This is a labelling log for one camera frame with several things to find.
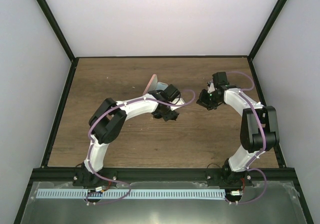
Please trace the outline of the pink glasses case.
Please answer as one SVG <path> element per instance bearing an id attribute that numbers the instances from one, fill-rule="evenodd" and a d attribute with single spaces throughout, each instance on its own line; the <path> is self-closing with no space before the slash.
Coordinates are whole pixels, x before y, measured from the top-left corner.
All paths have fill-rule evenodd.
<path id="1" fill-rule="evenodd" d="M 143 95 L 153 90 L 165 90 L 167 87 L 168 84 L 158 81 L 157 74 L 153 74 L 143 92 Z"/>

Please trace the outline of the black sunglasses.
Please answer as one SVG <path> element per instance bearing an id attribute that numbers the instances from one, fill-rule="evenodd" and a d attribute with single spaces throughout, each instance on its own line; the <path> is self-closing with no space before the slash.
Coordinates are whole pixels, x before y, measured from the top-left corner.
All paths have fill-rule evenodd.
<path id="1" fill-rule="evenodd" d="M 151 113 L 153 118 L 155 119 L 163 119 L 165 122 L 173 120 L 176 121 L 176 119 L 179 116 L 179 113 L 175 110 L 169 110 L 166 113 L 160 113 L 160 112 L 152 112 Z"/>

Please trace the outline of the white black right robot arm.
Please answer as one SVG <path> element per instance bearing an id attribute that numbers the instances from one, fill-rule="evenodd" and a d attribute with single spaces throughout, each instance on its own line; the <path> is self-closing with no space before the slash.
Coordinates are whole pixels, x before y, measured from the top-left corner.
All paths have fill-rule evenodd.
<path id="1" fill-rule="evenodd" d="M 221 168 L 221 178 L 227 185 L 236 184 L 255 160 L 280 142 L 276 109 L 245 94 L 254 88 L 254 84 L 248 88 L 231 84 L 227 72 L 216 72 L 197 100 L 207 110 L 229 105 L 241 116 L 241 145 Z"/>

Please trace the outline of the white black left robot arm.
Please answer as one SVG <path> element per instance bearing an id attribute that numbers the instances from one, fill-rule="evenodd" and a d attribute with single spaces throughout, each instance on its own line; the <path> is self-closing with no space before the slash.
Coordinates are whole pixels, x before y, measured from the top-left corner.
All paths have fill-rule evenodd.
<path id="1" fill-rule="evenodd" d="M 168 85 L 165 89 L 150 90 L 130 100 L 105 99 L 89 120 L 90 145 L 74 181 L 78 185 L 98 185 L 102 180 L 100 171 L 104 166 L 106 151 L 119 136 L 124 123 L 148 113 L 156 119 L 176 120 L 179 115 L 176 109 L 185 104 L 181 96 L 175 86 Z"/>

